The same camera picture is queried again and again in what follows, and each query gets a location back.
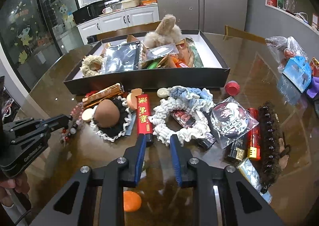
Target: white crochet scrunchie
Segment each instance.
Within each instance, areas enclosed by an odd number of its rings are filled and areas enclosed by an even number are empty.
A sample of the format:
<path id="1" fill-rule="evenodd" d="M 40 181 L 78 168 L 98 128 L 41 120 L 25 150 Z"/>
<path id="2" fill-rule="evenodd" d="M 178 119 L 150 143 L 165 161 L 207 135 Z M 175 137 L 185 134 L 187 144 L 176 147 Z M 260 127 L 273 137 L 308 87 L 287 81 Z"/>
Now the white crochet scrunchie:
<path id="1" fill-rule="evenodd" d="M 169 129 L 165 124 L 167 115 L 173 110 L 185 110 L 187 113 L 195 117 L 195 124 L 191 128 L 182 128 L 178 132 Z M 170 144 L 170 138 L 173 134 L 177 134 L 181 145 L 184 141 L 189 142 L 191 139 L 203 139 L 205 133 L 209 133 L 207 119 L 196 114 L 196 111 L 192 111 L 189 106 L 181 99 L 174 99 L 169 97 L 167 100 L 161 99 L 160 105 L 154 108 L 155 114 L 149 116 L 149 121 L 154 125 L 153 135 L 157 137 L 158 141 L 161 141 L 166 146 Z"/>
<path id="2" fill-rule="evenodd" d="M 117 98 L 122 100 L 122 106 L 126 107 L 125 111 L 128 113 L 128 116 L 124 118 L 125 123 L 123 123 L 123 130 L 120 131 L 118 135 L 111 138 L 107 134 L 105 134 L 103 131 L 98 129 L 98 126 L 93 121 L 93 118 L 91 119 L 91 122 L 90 122 L 90 127 L 95 131 L 95 134 L 99 135 L 105 141 L 114 142 L 116 139 L 120 138 L 121 136 L 124 136 L 126 133 L 127 127 L 130 125 L 132 121 L 132 118 L 131 118 L 132 113 L 130 112 L 130 108 L 127 105 L 126 98 L 122 98 L 121 96 L 118 96 Z"/>
<path id="3" fill-rule="evenodd" d="M 99 75 L 97 71 L 91 70 L 91 65 L 93 63 L 98 63 L 102 65 L 102 62 L 103 62 L 102 56 L 95 56 L 95 55 L 86 56 L 82 61 L 82 66 L 80 67 L 83 77 L 92 77 L 95 75 Z"/>

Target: crochet scrunchie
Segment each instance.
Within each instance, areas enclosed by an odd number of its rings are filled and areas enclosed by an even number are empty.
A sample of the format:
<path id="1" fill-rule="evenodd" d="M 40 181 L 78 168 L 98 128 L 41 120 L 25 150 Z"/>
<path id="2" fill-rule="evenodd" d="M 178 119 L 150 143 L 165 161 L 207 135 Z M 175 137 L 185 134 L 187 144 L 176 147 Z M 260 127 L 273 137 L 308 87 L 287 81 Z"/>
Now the crochet scrunchie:
<path id="1" fill-rule="evenodd" d="M 124 121 L 122 124 L 122 128 L 123 130 L 121 130 L 117 135 L 115 135 L 114 137 L 109 137 L 109 135 L 107 135 L 104 131 L 107 131 L 104 128 L 99 128 L 95 122 L 94 119 L 91 119 L 91 123 L 90 123 L 90 127 L 95 131 L 95 134 L 99 135 L 103 140 L 105 141 L 111 141 L 114 142 L 116 139 L 120 138 L 121 136 L 125 135 L 127 127 L 130 125 L 131 121 L 132 121 L 132 113 L 130 112 L 130 108 L 127 105 L 127 100 L 126 98 L 122 98 L 121 96 L 118 96 L 116 99 L 119 99 L 122 101 L 122 106 L 125 108 L 124 112 L 127 112 L 127 116 L 125 115 L 124 117 Z"/>
<path id="2" fill-rule="evenodd" d="M 168 89 L 170 97 L 161 99 L 160 105 L 154 108 L 155 114 L 149 116 L 149 121 L 154 125 L 153 135 L 166 146 L 170 144 L 170 138 L 177 134 L 181 145 L 191 139 L 204 139 L 205 133 L 210 133 L 208 121 L 204 116 L 199 117 L 196 111 L 208 112 L 214 107 L 213 95 L 207 90 L 174 86 Z M 185 110 L 195 118 L 195 124 L 191 128 L 182 128 L 178 132 L 169 129 L 165 124 L 167 115 L 173 110 Z"/>
<path id="3" fill-rule="evenodd" d="M 103 62 L 102 56 L 89 55 L 85 57 L 82 61 L 82 66 L 80 67 L 83 77 L 92 77 L 95 75 L 99 75 L 97 71 L 94 71 L 91 69 L 91 66 L 93 63 L 98 63 L 102 65 L 102 62 Z"/>

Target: screw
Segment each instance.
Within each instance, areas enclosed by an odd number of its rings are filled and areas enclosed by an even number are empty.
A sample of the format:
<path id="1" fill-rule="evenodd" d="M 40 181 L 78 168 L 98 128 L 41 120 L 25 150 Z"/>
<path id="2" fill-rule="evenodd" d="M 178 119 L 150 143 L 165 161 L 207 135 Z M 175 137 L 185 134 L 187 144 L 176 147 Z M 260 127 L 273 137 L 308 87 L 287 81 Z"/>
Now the screw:
<path id="1" fill-rule="evenodd" d="M 193 165 L 197 164 L 198 162 L 199 162 L 198 158 L 191 158 L 191 159 L 189 159 L 189 163 L 191 163 L 191 164 L 193 164 Z"/>
<path id="2" fill-rule="evenodd" d="M 229 172 L 229 173 L 234 173 L 235 170 L 236 170 L 236 168 L 235 168 L 234 166 L 227 166 L 227 167 L 226 167 L 226 170 L 227 170 L 227 172 Z"/>
<path id="3" fill-rule="evenodd" d="M 117 159 L 117 163 L 119 163 L 119 164 L 124 164 L 125 162 L 126 162 L 126 158 L 124 158 L 124 157 L 119 157 Z"/>
<path id="4" fill-rule="evenodd" d="M 90 170 L 90 167 L 89 167 L 89 166 L 83 166 L 83 167 L 80 168 L 80 171 L 81 171 L 82 173 L 87 173 L 87 172 L 89 172 L 89 170 Z"/>

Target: red lighter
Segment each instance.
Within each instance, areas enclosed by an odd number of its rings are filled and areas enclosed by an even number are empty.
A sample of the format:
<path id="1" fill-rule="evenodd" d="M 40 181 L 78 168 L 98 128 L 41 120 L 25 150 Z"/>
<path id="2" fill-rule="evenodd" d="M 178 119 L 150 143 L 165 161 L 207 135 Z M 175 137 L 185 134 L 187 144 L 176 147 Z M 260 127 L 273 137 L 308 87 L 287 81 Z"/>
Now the red lighter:
<path id="1" fill-rule="evenodd" d="M 148 120 L 148 117 L 151 115 L 148 95 L 141 94 L 137 96 L 137 99 L 138 134 L 145 134 L 146 145 L 149 146 L 153 143 L 153 125 Z"/>
<path id="2" fill-rule="evenodd" d="M 258 110 L 255 108 L 248 108 L 250 115 L 258 119 Z M 260 160 L 260 130 L 259 125 L 248 132 L 248 153 L 247 157 L 251 160 Z"/>

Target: glass door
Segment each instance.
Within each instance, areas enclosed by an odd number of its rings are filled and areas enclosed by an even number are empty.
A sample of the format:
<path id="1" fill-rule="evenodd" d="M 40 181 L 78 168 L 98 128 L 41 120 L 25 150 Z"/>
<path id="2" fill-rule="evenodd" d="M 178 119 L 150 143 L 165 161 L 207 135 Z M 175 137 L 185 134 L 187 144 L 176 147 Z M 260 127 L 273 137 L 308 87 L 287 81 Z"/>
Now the glass door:
<path id="1" fill-rule="evenodd" d="M 40 3 L 47 26 L 63 54 L 84 45 L 72 14 L 79 7 L 76 0 L 40 0 Z"/>
<path id="2" fill-rule="evenodd" d="M 0 9 L 0 41 L 11 67 L 27 90 L 60 58 L 39 0 L 6 0 Z"/>

